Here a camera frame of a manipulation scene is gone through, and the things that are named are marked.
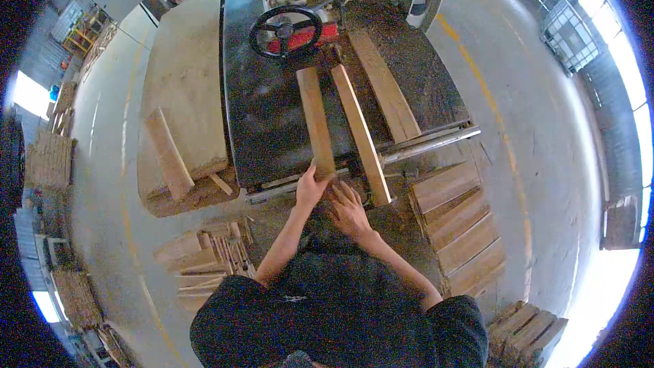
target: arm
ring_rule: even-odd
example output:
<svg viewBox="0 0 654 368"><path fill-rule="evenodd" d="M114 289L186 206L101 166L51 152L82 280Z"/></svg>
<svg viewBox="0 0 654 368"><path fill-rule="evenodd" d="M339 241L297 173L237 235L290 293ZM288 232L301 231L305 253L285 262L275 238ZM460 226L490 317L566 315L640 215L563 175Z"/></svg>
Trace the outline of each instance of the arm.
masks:
<svg viewBox="0 0 654 368"><path fill-rule="evenodd" d="M330 193L330 202L330 215L334 224L366 253L387 263L407 286L418 291L423 296L422 307L425 310L443 300L427 277L408 264L371 228L361 197L355 190L345 182L341 182L340 187L335 184Z"/></svg>
<svg viewBox="0 0 654 368"><path fill-rule="evenodd" d="M315 172L316 167L311 163L309 169L299 179L297 202L290 211L289 220L286 221L282 232L275 239L254 275L254 279L264 286L273 281L281 269L295 256L304 224L331 181L329 177L316 182L313 178Z"/></svg>

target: yellow floor line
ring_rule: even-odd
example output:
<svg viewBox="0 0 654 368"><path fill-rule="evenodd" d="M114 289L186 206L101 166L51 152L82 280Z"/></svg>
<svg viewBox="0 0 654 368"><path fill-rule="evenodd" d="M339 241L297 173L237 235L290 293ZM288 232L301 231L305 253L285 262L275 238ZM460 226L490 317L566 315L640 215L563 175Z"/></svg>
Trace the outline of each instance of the yellow floor line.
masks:
<svg viewBox="0 0 654 368"><path fill-rule="evenodd" d="M141 43L145 40L145 37L147 37L148 34L148 29L145 30L145 33L143 33L143 38L141 38ZM131 70L131 77L129 78L129 84L127 87L127 96L126 96L126 101L125 101L125 111L124 111L124 116L123 116L123 126L122 126L122 146L121 146L121 173L120 176L121 178L125 178L126 176L126 165L125 165L125 143L126 143L126 137L127 137L127 112L129 111L129 102L131 101L131 96L132 96L132 87L134 85L134 79L136 75L136 70L139 65L139 59L141 58L141 50L143 49L142 46L138 46L138 49L136 50L136 55L134 57L134 66L132 67ZM168 332L164 328L164 324L161 322L161 318L159 317L159 312L157 311L156 307L154 306L154 302L152 301L152 296L150 295L150 290L148 290L148 286L145 284L145 277L143 276L143 266L141 265L141 262L139 261L139 254L136 249L136 244L134 243L133 236L131 234L131 222L129 221L129 211L127 209L127 200L125 200L125 192L124 192L125 184L123 183L123 192L120 193L120 200L122 203L122 216L123 216L123 225L125 227L125 237L127 240L127 249L129 250L129 254L131 255L131 260L132 263L134 264L134 268L137 272L139 283L141 284L141 289L143 290L143 294L145 295L145 298L148 302L148 307L150 308L150 313L152 315L152 319L154 320L154 324L157 326L159 329L159 332L161 333L161 338L163 341L166 343L168 346L168 349L173 353L173 355L179 360L181 365L185 368L188 368L188 365L184 362L182 359L182 356L179 354L179 351L177 351L177 348L175 347L175 344L173 341L170 339L170 336L168 336Z"/></svg>
<svg viewBox="0 0 654 368"><path fill-rule="evenodd" d="M491 92L488 90L488 86L486 85L486 80L484 80L484 77L481 75L481 71L479 71L477 64L475 64L472 57L470 57L470 53L468 53L466 47L463 44L461 44L461 39L456 33L456 31L454 31L452 26L447 24L446 18L441 14L438 14L436 18L440 22L440 25L443 27L443 30L445 30L446 34L450 36L452 40L458 43L458 50L460 51L466 63L468 63L468 66L470 67L473 76L475 76L475 78L479 82L481 92L482 94L484 94L484 97L486 98L486 102L488 102L488 106L490 106L490 109L493 111L493 115L495 116L495 122L498 124L498 127L500 127L500 133L502 134L502 142L504 143L507 154L509 156L509 164L511 165L511 173L513 174L515 191L517 192L518 195L518 203L520 205L520 209L523 212L523 224L525 229L525 263L526 263L525 264L525 292L523 293L523 300L527 302L529 300L529 294L531 291L532 225L531 225L531 221L529 220L529 211L527 210L527 196L525 195L525 188L523 187L523 182L520 178L520 172L518 170L517 161L515 159L515 152L513 151L513 146L511 144L511 138L506 133L506 127L504 126L504 120L500 115L500 111L497 107L497 101L495 100Z"/></svg>

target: metal rod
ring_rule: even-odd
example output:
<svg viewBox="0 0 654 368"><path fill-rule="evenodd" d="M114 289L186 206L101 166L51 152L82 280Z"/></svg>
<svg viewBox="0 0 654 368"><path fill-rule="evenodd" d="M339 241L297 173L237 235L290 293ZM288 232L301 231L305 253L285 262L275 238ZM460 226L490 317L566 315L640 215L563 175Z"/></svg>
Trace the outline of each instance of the metal rod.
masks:
<svg viewBox="0 0 654 368"><path fill-rule="evenodd" d="M456 131L448 135L439 136L438 138L433 138L429 141L416 143L402 150L391 152L388 155L379 153L379 163L381 165L387 165L389 163L397 162L398 160L407 159L425 153L427 151L435 150L441 146L448 145L450 143L470 138L473 135L481 134L481 129L479 127L470 127L462 129L461 131Z"/></svg>

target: woodworking machine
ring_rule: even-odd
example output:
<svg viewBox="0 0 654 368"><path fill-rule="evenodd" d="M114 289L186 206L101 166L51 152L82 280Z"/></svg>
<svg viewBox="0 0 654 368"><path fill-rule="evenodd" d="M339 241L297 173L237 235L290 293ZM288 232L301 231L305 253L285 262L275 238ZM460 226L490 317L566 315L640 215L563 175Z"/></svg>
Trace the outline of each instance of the woodworking machine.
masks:
<svg viewBox="0 0 654 368"><path fill-rule="evenodd" d="M318 69L331 149L340 172L362 174L329 69L343 64L381 165L469 138L479 129L429 43L442 0L224 0L222 68L237 181L257 202L294 189L313 152L296 71ZM348 41L363 29L387 63L422 135L394 142Z"/></svg>

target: hand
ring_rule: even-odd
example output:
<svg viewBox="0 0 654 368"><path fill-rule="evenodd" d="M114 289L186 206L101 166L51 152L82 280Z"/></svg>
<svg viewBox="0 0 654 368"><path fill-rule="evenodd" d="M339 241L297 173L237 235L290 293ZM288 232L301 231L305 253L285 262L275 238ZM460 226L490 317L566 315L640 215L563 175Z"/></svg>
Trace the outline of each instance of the hand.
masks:
<svg viewBox="0 0 654 368"><path fill-rule="evenodd" d="M295 192L295 197L297 200L296 206L306 208L311 211L318 201L323 197L323 192L325 188L331 182L334 175L330 175L327 178L316 182L313 175L316 173L316 165L311 161L311 166L307 171L302 175L298 181L298 190Z"/></svg>
<svg viewBox="0 0 654 368"><path fill-rule="evenodd" d="M370 237L379 236L370 227L361 196L354 189L343 181L340 182L340 187L334 182L331 189L328 196L331 207L328 213L333 224L344 235L351 237L359 244Z"/></svg>

